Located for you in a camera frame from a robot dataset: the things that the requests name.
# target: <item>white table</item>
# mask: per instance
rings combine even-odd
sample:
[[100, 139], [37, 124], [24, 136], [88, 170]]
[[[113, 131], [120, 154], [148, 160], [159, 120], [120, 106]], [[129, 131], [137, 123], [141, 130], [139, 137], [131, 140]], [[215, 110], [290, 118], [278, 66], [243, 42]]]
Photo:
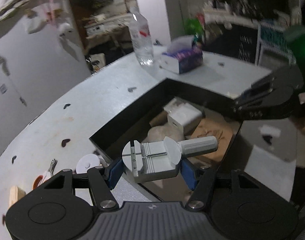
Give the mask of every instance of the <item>white table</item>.
[[[155, 47], [156, 58], [164, 51]], [[251, 83], [266, 76], [269, 70], [237, 59], [204, 53], [205, 65], [183, 75], [154, 67], [142, 67], [134, 54], [129, 54], [99, 73], [92, 75], [54, 102], [38, 119], [27, 126], [0, 157], [0, 240], [10, 239], [1, 224], [8, 209], [9, 189], [17, 185], [27, 193], [34, 179], [48, 169], [53, 158], [58, 160], [55, 172], [75, 169], [78, 160], [95, 148], [89, 138], [119, 112], [166, 77], [193, 84], [222, 95], [238, 96]], [[132, 93], [129, 87], [137, 87]], [[71, 139], [66, 147], [63, 139]], [[14, 164], [12, 157], [17, 158]], [[295, 165], [287, 167], [293, 181]], [[86, 198], [84, 192], [78, 193]], [[127, 201], [153, 201], [121, 178], [113, 191], [119, 204]]]

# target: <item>purple tissue box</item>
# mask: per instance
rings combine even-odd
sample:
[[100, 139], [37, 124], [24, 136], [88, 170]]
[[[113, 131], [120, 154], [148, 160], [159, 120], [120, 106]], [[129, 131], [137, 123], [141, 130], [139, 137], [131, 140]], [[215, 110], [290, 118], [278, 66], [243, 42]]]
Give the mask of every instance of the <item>purple tissue box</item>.
[[160, 65], [171, 72], [182, 74], [201, 66], [203, 62], [202, 50], [194, 47], [173, 54], [163, 53]]

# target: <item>open box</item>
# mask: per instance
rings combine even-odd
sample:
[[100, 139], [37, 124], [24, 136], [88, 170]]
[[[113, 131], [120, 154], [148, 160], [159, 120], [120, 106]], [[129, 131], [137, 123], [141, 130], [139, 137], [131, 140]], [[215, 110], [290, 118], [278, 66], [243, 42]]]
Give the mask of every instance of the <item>open box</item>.
[[[227, 123], [228, 120], [228, 123], [232, 124], [234, 135], [238, 133], [241, 123], [235, 120], [231, 107], [233, 105], [232, 99], [200, 87], [165, 79], [117, 114], [92, 135], [90, 140], [107, 162], [121, 157], [122, 150], [129, 141], [137, 140], [141, 142], [147, 137], [151, 128], [149, 122], [174, 97], [186, 100], [199, 109], [204, 109], [206, 117], [214, 121], [220, 119], [220, 122]], [[234, 136], [230, 140], [228, 149], [233, 140]], [[199, 159], [191, 159], [191, 162], [196, 166], [205, 164]], [[180, 174], [176, 178], [145, 182], [140, 186], [164, 201], [185, 202], [185, 197], [189, 193], [189, 189]]]

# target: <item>wooden block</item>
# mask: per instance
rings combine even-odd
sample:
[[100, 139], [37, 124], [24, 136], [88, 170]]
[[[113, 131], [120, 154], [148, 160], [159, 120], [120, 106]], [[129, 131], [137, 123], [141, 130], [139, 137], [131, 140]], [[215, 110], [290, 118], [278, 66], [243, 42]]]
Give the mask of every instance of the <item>wooden block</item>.
[[149, 124], [151, 127], [164, 125], [167, 122], [167, 112], [162, 111], [160, 114], [158, 114], [154, 119], [152, 119]]
[[9, 207], [15, 204], [18, 200], [23, 198], [26, 195], [26, 192], [17, 186], [12, 186], [10, 188], [9, 195]]

